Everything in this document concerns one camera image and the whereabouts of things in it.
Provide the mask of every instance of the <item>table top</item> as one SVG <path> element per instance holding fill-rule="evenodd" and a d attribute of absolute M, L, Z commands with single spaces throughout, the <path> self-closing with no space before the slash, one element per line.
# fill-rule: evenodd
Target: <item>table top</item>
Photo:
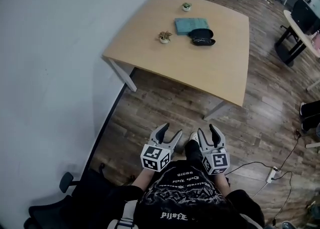
<path fill-rule="evenodd" d="M 283 11 L 286 20 L 289 22 L 292 29 L 295 31 L 296 35 L 300 38 L 300 40 L 304 43 L 304 45 L 317 57 L 320 58 L 320 51 L 316 50 L 312 44 L 311 39 L 304 34 L 304 32 L 300 29 L 297 23 L 291 17 L 291 12 L 288 10 Z"/>
<path fill-rule="evenodd" d="M 185 2 L 192 3 L 188 12 L 182 10 Z M 176 35 L 175 18 L 205 18 L 216 43 L 195 46 L 188 36 Z M 158 34 L 162 31 L 173 34 L 170 43 L 160 43 Z M 148 0 L 103 56 L 242 106 L 249 62 L 249 18 L 206 0 Z"/>

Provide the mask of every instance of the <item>small potted plant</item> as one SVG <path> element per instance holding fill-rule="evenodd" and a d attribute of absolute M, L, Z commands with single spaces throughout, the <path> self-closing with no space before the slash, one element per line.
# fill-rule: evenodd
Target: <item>small potted plant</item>
<path fill-rule="evenodd" d="M 170 42 L 170 36 L 172 36 L 172 33 L 168 32 L 168 31 L 162 31 L 159 33 L 159 39 L 160 42 L 163 44 L 167 44 Z"/>
<path fill-rule="evenodd" d="M 182 4 L 182 9 L 183 9 L 184 11 L 189 11 L 189 10 L 191 10 L 191 6 L 192 6 L 191 3 L 185 2 L 184 4 Z"/>

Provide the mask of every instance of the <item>teal notebook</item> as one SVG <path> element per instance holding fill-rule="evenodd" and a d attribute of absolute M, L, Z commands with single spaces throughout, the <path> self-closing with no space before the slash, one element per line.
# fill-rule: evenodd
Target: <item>teal notebook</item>
<path fill-rule="evenodd" d="M 175 18 L 174 24 L 177 35 L 187 35 L 194 29 L 209 29 L 208 22 L 205 18 Z"/>

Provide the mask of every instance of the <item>black and white marker cube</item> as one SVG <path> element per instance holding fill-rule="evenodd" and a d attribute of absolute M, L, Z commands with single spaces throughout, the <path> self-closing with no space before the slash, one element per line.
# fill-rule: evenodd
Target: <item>black and white marker cube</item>
<path fill-rule="evenodd" d="M 223 173 L 230 166 L 230 158 L 228 152 L 210 153 L 204 156 L 202 160 L 203 166 L 209 175 Z"/>
<path fill-rule="evenodd" d="M 140 155 L 142 167 L 160 172 L 170 162 L 169 149 L 145 144 Z"/>

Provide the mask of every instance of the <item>black t-shirt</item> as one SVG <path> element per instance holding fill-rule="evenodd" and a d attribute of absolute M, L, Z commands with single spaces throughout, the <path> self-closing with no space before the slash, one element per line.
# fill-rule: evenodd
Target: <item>black t-shirt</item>
<path fill-rule="evenodd" d="M 109 198 L 108 213 L 119 220 L 125 201 L 137 199 L 134 223 L 139 229 L 265 225 L 261 208 L 245 191 L 236 190 L 224 198 L 208 174 L 186 160 L 171 162 L 156 173 L 145 193 L 136 186 L 121 186 Z"/>

